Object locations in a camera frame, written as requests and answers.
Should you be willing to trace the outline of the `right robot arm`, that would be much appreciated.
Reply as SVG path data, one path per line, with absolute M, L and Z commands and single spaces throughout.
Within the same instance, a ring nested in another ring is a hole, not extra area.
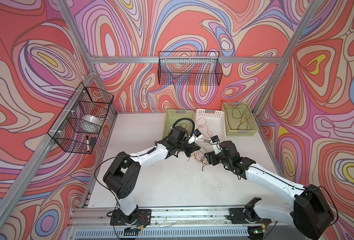
M 205 153 L 210 165 L 222 164 L 224 169 L 235 174 L 238 179 L 256 183 L 284 200 L 283 204 L 263 202 L 260 197 L 250 200 L 239 214 L 231 214 L 233 222 L 256 223 L 274 220 L 294 226 L 311 240 L 319 239 L 337 221 L 321 187 L 303 186 L 276 175 L 256 161 L 241 157 L 232 141 L 210 140 L 213 151 Z

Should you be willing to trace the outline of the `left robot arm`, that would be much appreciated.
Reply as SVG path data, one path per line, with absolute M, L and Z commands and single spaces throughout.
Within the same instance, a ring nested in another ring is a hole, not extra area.
M 103 181 L 113 192 L 121 214 L 132 217 L 138 211 L 132 191 L 142 168 L 172 156 L 177 157 L 180 152 L 190 157 L 200 150 L 196 141 L 202 137 L 203 134 L 195 128 L 192 119 L 181 118 L 172 125 L 166 137 L 156 141 L 153 147 L 135 154 L 119 153 L 106 171 Z

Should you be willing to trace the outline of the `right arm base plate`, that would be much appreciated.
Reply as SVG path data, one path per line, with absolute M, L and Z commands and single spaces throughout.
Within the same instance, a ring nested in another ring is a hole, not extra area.
M 232 224 L 264 224 L 269 225 L 272 221 L 270 219 L 262 219 L 257 216 L 254 210 L 245 208 L 230 208 L 227 219 Z

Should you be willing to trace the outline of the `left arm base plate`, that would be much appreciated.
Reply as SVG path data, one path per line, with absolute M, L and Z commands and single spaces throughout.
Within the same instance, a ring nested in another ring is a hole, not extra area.
M 107 213 L 107 216 L 111 218 L 111 226 L 146 227 L 151 223 L 152 210 L 139 209 L 126 216 L 121 210 L 117 209 Z

